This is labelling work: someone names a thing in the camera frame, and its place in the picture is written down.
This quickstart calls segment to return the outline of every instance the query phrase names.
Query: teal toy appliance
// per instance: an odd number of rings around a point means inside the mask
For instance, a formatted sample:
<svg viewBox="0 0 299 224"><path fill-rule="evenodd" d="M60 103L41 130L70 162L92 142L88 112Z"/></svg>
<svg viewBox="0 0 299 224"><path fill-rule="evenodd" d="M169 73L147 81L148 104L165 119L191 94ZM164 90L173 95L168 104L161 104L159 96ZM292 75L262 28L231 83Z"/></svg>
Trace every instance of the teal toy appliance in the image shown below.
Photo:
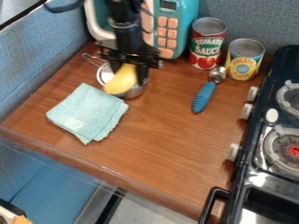
<svg viewBox="0 0 299 224"><path fill-rule="evenodd" d="M143 39L160 50L161 58L175 59L186 48L192 22L198 18L199 0L144 0ZM115 39L105 0L86 0L87 27L97 40Z"/></svg>

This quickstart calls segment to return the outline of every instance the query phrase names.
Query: yellow toy food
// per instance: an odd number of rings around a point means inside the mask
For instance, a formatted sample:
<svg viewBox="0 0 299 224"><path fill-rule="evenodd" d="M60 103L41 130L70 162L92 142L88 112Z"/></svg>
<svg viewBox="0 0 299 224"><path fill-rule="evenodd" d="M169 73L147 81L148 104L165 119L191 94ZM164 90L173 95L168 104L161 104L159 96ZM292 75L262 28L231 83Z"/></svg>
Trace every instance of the yellow toy food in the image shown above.
<svg viewBox="0 0 299 224"><path fill-rule="evenodd" d="M104 91L111 95L118 95L127 92L137 83L136 65L123 63L115 77L105 85Z"/></svg>
<svg viewBox="0 0 299 224"><path fill-rule="evenodd" d="M13 224L32 224L32 222L30 220L27 220L22 215L22 216L16 216L16 218L13 220Z"/></svg>

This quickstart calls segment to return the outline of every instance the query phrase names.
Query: small saucepan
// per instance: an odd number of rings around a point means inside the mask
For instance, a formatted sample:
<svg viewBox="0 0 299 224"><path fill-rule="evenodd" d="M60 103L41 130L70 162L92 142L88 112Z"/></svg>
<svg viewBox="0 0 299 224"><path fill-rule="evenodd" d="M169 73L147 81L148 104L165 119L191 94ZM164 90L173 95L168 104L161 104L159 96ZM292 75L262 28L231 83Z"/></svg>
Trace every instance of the small saucepan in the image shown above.
<svg viewBox="0 0 299 224"><path fill-rule="evenodd" d="M96 72L96 80L104 87L109 81L111 81L115 74L111 69L110 63L106 62L104 59L100 59L99 57L92 56L88 53L82 53L82 57L87 59L91 64L98 67L98 71ZM104 61L105 63L102 65L98 65L95 63L95 60ZM148 87L149 79L146 79L143 81L143 84L141 86L135 85L130 90L123 94L114 94L114 96L117 96L122 99L132 99L137 96L142 95L147 87Z"/></svg>

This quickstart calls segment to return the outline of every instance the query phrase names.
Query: toy stove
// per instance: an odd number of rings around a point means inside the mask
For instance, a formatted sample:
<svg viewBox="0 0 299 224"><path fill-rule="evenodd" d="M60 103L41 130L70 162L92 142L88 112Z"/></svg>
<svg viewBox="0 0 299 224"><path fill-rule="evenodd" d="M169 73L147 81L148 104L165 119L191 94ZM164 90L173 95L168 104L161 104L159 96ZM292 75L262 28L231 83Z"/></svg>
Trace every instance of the toy stove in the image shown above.
<svg viewBox="0 0 299 224"><path fill-rule="evenodd" d="M299 223L299 45L275 53L260 88L251 87L241 144L233 143L231 191L214 187L199 223L215 200L226 201L221 223Z"/></svg>

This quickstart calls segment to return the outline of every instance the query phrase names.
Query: tin can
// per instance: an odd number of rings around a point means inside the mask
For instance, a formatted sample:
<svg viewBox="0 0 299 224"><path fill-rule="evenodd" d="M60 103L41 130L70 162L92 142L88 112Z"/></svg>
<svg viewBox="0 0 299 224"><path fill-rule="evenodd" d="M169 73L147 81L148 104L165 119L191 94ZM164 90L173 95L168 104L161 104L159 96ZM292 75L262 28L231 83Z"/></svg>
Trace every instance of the tin can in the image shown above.
<svg viewBox="0 0 299 224"><path fill-rule="evenodd" d="M228 46L226 70L237 81L249 81L259 72L265 47L250 38L235 39Z"/></svg>
<svg viewBox="0 0 299 224"><path fill-rule="evenodd" d="M190 63L199 69L212 69L220 62L226 37L225 24L215 17L202 17L192 24Z"/></svg>

